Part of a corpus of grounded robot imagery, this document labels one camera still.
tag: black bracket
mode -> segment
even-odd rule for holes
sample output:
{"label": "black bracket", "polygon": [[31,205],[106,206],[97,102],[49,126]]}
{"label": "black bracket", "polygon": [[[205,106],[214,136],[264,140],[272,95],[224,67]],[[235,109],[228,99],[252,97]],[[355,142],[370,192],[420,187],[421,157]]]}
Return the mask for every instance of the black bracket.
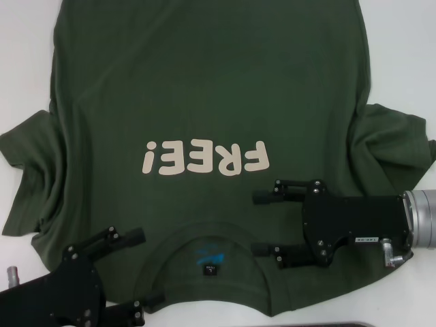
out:
{"label": "black bracket", "polygon": [[411,248],[401,196],[336,197],[322,180],[276,180],[272,192],[253,193],[254,204],[302,202],[305,244],[253,244],[256,256],[274,255],[281,268],[316,264],[329,266],[343,245],[378,244],[383,238],[401,251]]}

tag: white surface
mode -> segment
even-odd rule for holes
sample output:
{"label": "white surface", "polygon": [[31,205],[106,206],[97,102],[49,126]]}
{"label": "white surface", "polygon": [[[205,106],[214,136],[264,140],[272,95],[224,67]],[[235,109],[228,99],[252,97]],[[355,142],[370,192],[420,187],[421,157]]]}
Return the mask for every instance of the white surface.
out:
{"label": "white surface", "polygon": [[[0,134],[48,108],[52,30],[60,0],[0,0]],[[427,119],[436,138],[436,1],[361,0],[371,53],[371,103]],[[0,155],[0,228],[21,179]],[[436,168],[417,189],[436,189]],[[0,236],[0,290],[6,268],[22,282],[47,273],[31,236]],[[434,326],[436,251],[416,251],[399,271],[351,294],[269,318],[226,302],[173,305],[147,316],[146,326],[244,326],[309,322],[366,322],[376,327]]]}

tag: silver cylinder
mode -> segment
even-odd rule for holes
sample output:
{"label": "silver cylinder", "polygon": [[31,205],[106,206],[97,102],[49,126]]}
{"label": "silver cylinder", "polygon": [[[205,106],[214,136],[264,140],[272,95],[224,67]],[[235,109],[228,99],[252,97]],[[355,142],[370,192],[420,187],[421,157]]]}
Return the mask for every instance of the silver cylinder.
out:
{"label": "silver cylinder", "polygon": [[406,191],[404,203],[412,247],[436,248],[436,190]]}
{"label": "silver cylinder", "polygon": [[15,266],[11,266],[7,269],[7,280],[9,281],[9,288],[20,285],[20,279],[18,278],[18,269]]}
{"label": "silver cylinder", "polygon": [[383,238],[381,240],[381,246],[383,247],[384,266],[388,267],[388,268],[394,268],[395,265],[392,262],[392,259],[394,257],[394,250],[392,248],[392,244],[390,242],[390,239]]}
{"label": "silver cylinder", "polygon": [[392,264],[394,267],[399,267],[405,263],[404,257],[402,255],[398,255],[392,258]]}

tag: green t-shirt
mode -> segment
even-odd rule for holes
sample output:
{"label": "green t-shirt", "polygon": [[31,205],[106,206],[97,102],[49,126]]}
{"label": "green t-shirt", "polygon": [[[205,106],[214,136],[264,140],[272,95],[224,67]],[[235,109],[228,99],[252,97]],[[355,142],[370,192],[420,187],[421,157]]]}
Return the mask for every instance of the green t-shirt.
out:
{"label": "green t-shirt", "polygon": [[277,178],[396,194],[435,160],[423,119],[367,105],[357,1],[64,0],[54,38],[50,113],[0,137],[24,168],[3,233],[38,232],[49,269],[114,225],[147,237],[97,265],[115,302],[164,290],[162,306],[224,300],[276,315],[387,274],[378,247],[284,270],[250,252],[304,242],[301,204],[252,204]]}

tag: shirt sleeve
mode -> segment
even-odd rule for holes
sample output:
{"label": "shirt sleeve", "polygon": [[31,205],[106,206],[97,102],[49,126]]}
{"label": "shirt sleeve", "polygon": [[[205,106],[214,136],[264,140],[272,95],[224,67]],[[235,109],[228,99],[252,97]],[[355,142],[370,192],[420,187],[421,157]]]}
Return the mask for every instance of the shirt sleeve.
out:
{"label": "shirt sleeve", "polygon": [[420,117],[366,105],[349,131],[349,160],[363,193],[413,189],[436,160],[436,143]]}
{"label": "shirt sleeve", "polygon": [[43,232],[54,217],[65,174],[65,151],[56,117],[37,112],[0,136],[0,151],[11,166],[23,169],[3,235]]}

